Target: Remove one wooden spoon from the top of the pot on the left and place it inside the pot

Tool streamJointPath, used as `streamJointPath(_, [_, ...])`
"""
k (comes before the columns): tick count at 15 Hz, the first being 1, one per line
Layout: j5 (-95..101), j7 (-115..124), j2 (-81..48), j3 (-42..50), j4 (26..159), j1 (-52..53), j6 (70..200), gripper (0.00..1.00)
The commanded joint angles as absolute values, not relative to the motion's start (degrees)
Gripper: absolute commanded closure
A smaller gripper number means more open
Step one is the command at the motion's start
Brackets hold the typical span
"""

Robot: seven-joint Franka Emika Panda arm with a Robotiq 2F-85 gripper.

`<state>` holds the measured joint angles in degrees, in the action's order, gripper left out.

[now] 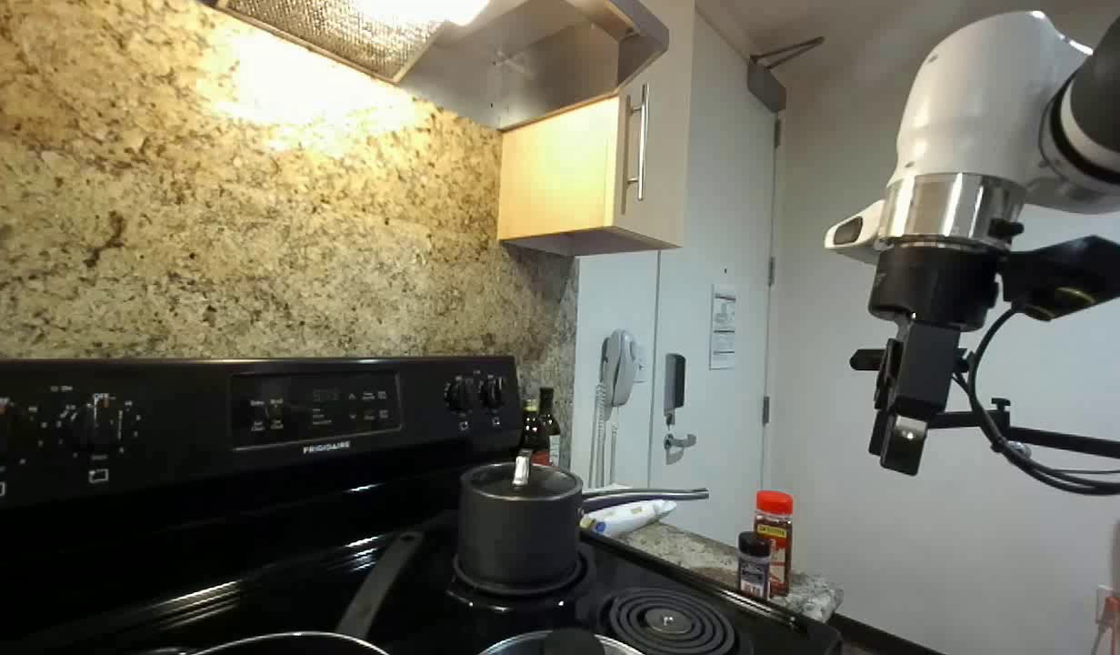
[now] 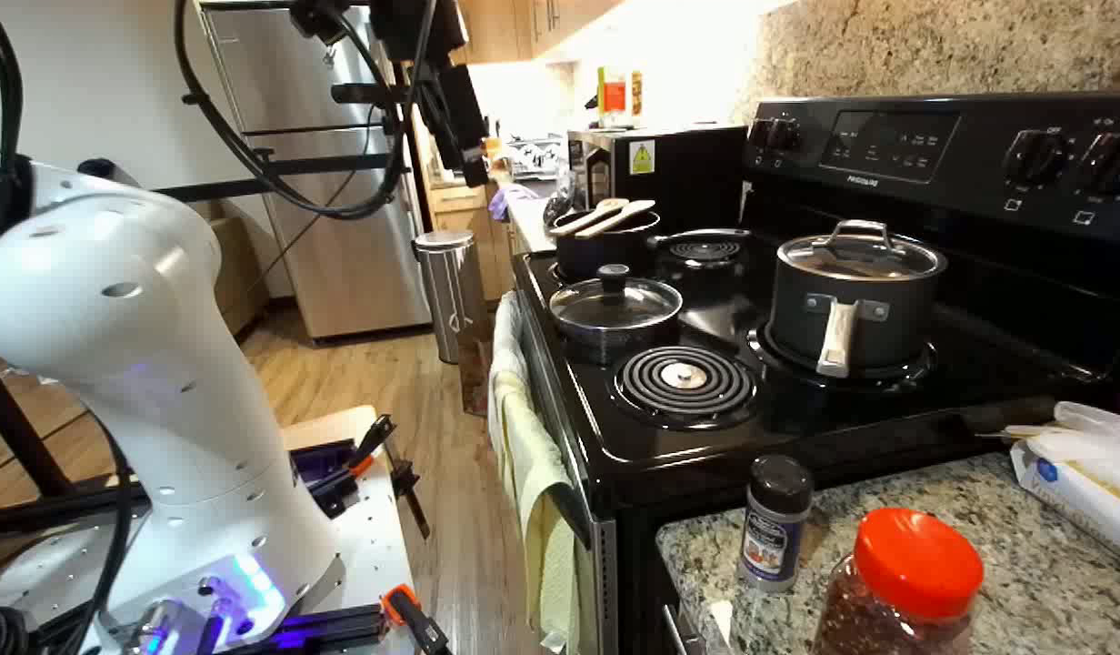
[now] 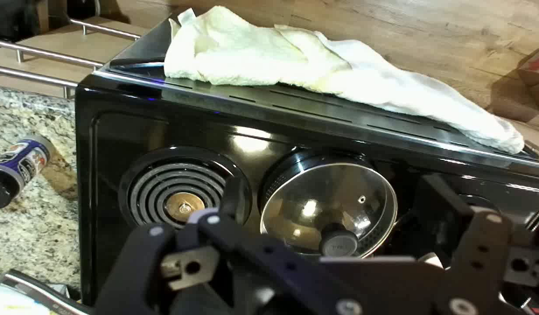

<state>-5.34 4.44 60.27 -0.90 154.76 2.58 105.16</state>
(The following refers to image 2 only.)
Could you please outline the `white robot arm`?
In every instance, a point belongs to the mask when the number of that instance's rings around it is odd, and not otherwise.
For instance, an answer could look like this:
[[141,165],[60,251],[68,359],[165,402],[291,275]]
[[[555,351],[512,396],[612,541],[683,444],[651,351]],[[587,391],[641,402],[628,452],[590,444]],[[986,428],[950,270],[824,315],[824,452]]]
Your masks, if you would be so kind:
[[21,69],[0,23],[0,359],[63,383],[135,468],[74,639],[110,655],[156,609],[217,650],[278,634],[335,564],[258,373],[230,336],[223,248],[186,203],[17,151]]

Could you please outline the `robot base mounting table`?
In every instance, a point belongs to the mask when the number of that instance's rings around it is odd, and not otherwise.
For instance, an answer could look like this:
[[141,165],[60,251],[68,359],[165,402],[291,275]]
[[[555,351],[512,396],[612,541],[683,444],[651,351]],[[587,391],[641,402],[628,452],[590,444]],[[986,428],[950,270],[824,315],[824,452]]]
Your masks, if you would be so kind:
[[[393,491],[393,461],[372,452],[372,468],[352,479],[342,513],[326,521],[335,560],[298,601],[268,593],[268,576],[241,555],[238,584],[251,609],[205,576],[186,601],[159,601],[129,620],[119,637],[87,637],[96,655],[452,655],[447,637],[411,589],[411,564]],[[0,564],[0,609],[30,629],[78,612],[110,554],[110,515],[56,526]]]

